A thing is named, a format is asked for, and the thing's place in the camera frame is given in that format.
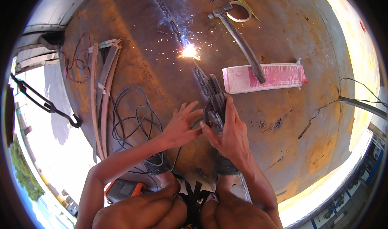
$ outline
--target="pink electrode package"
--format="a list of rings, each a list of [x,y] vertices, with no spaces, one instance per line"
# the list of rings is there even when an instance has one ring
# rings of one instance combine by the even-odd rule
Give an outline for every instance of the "pink electrode package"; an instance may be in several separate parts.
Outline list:
[[[300,61],[296,64],[261,64],[261,67],[266,79],[263,84],[259,83],[250,65],[222,69],[226,92],[228,94],[240,94],[288,87],[298,87],[300,89],[302,84],[308,84]]]

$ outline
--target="tree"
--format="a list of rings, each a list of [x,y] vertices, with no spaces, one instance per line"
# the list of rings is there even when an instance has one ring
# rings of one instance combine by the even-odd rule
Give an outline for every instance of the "tree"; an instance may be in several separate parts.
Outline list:
[[[20,149],[16,135],[14,135],[14,143],[11,145],[10,150],[12,163],[16,170],[17,181],[23,188],[26,189],[31,200],[38,201],[38,198],[44,195],[45,192],[36,181],[36,178],[32,174],[30,167],[28,167],[27,161]]]

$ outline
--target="sky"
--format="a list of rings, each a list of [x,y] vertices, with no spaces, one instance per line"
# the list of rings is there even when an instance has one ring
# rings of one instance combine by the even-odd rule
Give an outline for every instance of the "sky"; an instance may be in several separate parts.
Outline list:
[[[55,215],[49,212],[49,209],[46,207],[49,203],[47,203],[47,196],[50,195],[43,195],[38,199],[38,202],[32,201],[25,188],[23,188],[20,183],[16,179],[16,170],[14,168],[14,165],[12,165],[12,174],[15,177],[16,185],[19,190],[19,193],[22,197],[23,203],[25,205],[25,208],[35,224],[35,226],[39,229],[66,229],[66,228],[72,228],[68,226],[65,226]]]

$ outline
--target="human hand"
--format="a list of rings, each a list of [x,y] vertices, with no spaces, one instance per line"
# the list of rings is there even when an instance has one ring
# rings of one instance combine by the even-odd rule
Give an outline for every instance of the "human hand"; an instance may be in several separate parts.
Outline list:
[[[231,96],[225,94],[226,113],[225,125],[221,135],[216,135],[211,128],[201,121],[200,125],[203,134],[210,141],[210,144],[219,151],[222,156],[227,157],[237,167],[247,161],[252,154],[249,149],[246,124],[240,120],[236,107]]]
[[[160,134],[161,138],[166,139],[171,148],[181,147],[197,136],[202,134],[201,128],[190,130],[193,120],[203,113],[203,110],[192,109],[198,104],[198,101],[187,105],[183,103],[180,110],[175,110],[174,115],[168,123],[166,129]]]

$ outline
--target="hammer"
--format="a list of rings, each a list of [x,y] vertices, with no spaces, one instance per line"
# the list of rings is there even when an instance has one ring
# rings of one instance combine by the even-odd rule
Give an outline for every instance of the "hammer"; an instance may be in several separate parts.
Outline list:
[[[232,9],[233,9],[232,5],[228,3],[223,7],[215,8],[213,10],[213,13],[210,13],[208,17],[210,19],[214,19],[215,17],[220,18],[221,22],[228,29],[229,33],[232,35],[232,37],[234,38],[234,40],[237,42],[240,49],[244,53],[246,59],[248,60],[249,64],[252,67],[253,73],[255,74],[259,82],[265,83],[265,75],[264,75],[263,69],[261,68],[260,63],[257,60],[255,54],[253,53],[248,43],[245,41],[244,37],[237,30],[236,26],[232,23],[232,21],[228,18],[228,16],[226,16],[226,12]]]

